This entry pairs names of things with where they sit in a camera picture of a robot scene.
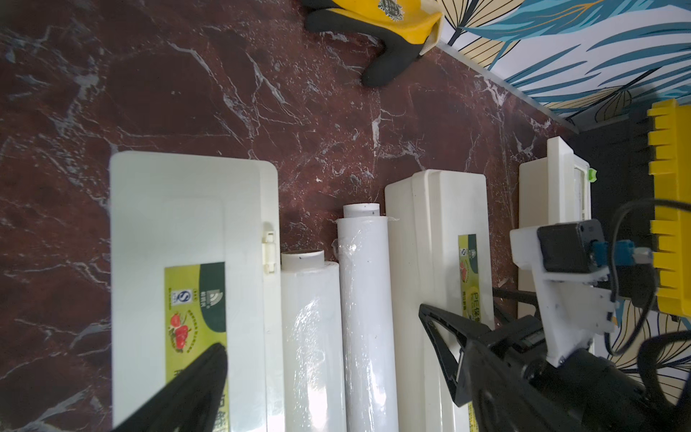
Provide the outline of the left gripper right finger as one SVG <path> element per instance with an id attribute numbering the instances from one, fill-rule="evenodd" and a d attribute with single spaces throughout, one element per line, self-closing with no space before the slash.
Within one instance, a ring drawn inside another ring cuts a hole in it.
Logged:
<path id="1" fill-rule="evenodd" d="M 581 431 L 566 411 L 518 378 L 487 347 L 465 348 L 464 377 L 480 431 Z"/>

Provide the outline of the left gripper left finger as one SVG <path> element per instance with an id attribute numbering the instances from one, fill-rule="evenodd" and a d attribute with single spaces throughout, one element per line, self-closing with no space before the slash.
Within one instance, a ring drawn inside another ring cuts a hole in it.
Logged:
<path id="1" fill-rule="evenodd" d="M 115 430 L 212 431 L 227 372 L 226 349 L 216 343 Z"/>

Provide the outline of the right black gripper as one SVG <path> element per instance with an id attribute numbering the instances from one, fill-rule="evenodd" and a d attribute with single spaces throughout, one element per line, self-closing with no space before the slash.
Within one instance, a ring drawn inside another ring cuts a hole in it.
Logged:
<path id="1" fill-rule="evenodd" d="M 493 296 L 538 308 L 535 292 L 493 287 Z M 540 394 L 579 422 L 581 431 L 688 431 L 690 386 L 677 402 L 667 400 L 658 370 L 661 351 L 687 342 L 689 331 L 667 333 L 644 341 L 638 352 L 638 378 L 625 374 L 606 358 L 586 349 L 575 351 L 560 366 L 546 362 L 546 341 L 540 320 L 525 317 L 495 331 L 481 322 L 428 304 L 419 319 L 437 355 L 453 403 L 471 401 L 465 377 L 466 347 L 487 333 L 488 349 Z"/>

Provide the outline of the short plastic wrap roll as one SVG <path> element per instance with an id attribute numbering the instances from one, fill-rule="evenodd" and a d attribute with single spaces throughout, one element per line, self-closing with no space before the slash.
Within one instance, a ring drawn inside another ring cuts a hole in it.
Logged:
<path id="1" fill-rule="evenodd" d="M 347 429 L 397 431 L 388 219 L 355 203 L 337 225 Z"/>

